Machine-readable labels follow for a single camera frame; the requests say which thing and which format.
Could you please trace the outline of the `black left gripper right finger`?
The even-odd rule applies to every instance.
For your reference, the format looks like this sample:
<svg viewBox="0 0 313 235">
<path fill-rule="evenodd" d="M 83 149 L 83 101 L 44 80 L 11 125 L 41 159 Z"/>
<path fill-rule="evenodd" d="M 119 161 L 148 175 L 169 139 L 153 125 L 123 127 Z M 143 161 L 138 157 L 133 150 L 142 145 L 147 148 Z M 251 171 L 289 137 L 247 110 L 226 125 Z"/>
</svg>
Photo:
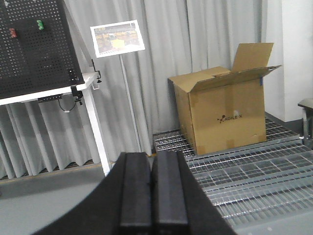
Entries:
<svg viewBox="0 0 313 235">
<path fill-rule="evenodd" d="M 152 180 L 153 234 L 235 234 L 201 189 L 182 152 L 159 151 Z"/>
</svg>

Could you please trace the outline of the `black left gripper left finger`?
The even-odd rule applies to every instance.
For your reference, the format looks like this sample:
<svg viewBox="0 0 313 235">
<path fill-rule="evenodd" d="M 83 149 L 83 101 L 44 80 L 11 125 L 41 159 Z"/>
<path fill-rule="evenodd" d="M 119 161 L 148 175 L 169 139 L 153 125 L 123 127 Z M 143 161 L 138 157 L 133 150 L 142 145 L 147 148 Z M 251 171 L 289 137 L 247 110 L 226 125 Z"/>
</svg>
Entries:
<svg viewBox="0 0 313 235">
<path fill-rule="evenodd" d="M 145 153 L 122 153 L 109 174 L 82 202 L 35 234 L 150 235 L 150 182 Z"/>
</svg>

